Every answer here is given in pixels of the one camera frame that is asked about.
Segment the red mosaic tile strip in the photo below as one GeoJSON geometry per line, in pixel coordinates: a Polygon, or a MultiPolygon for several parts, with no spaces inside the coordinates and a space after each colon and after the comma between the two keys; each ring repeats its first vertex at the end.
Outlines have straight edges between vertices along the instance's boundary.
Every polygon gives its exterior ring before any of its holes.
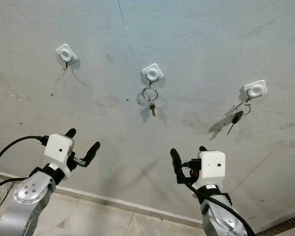
{"type": "Polygon", "coordinates": [[[295,216],[283,222],[277,223],[268,229],[258,232],[255,236],[276,236],[288,230],[295,229],[295,216]]]}

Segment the white square wall hook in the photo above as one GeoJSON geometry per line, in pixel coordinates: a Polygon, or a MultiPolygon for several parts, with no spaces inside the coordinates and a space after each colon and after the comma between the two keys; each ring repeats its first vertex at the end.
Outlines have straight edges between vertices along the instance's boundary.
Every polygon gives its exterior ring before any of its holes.
{"type": "Polygon", "coordinates": [[[62,61],[64,70],[68,70],[71,64],[79,60],[77,54],[67,44],[63,44],[56,49],[56,56],[62,61]]]}
{"type": "Polygon", "coordinates": [[[145,79],[146,85],[152,86],[154,83],[161,81],[165,74],[156,63],[152,63],[141,70],[142,78],[145,79]]]}
{"type": "Polygon", "coordinates": [[[242,87],[246,94],[246,101],[250,101],[255,97],[263,96],[267,93],[267,86],[265,80],[258,80],[242,87]]]}

